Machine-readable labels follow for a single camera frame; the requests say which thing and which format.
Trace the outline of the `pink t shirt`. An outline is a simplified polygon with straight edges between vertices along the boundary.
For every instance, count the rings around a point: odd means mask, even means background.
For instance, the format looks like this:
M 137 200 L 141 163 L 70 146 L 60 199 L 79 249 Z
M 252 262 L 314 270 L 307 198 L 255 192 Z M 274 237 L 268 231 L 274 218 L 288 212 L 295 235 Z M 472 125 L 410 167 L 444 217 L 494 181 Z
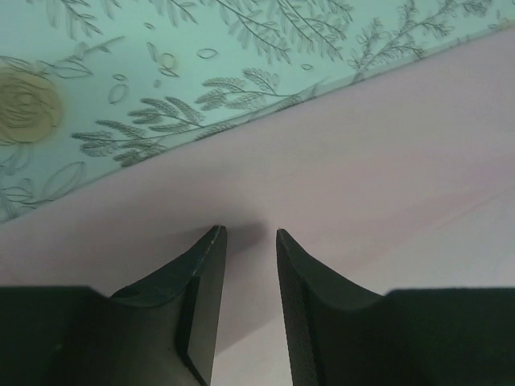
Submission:
M 275 235 L 376 293 L 514 283 L 514 32 L 181 146 L 1 227 L 3 285 L 111 294 L 228 229 L 215 385 L 288 385 Z

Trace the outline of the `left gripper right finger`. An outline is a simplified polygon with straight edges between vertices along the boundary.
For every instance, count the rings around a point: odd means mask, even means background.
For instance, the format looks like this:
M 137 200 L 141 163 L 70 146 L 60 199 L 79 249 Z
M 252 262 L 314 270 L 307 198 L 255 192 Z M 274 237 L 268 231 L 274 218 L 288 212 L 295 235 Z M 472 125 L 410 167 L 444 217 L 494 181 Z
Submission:
M 277 267 L 296 385 L 511 385 L 511 288 L 359 286 L 285 230 Z

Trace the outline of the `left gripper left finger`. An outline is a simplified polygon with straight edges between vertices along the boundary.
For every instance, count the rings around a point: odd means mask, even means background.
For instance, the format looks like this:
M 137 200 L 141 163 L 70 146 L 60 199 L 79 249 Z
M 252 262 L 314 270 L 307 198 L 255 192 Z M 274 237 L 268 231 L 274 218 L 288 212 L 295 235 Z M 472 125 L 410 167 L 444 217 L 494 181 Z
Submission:
M 227 231 L 111 296 L 87 286 L 1 289 L 4 385 L 208 385 Z

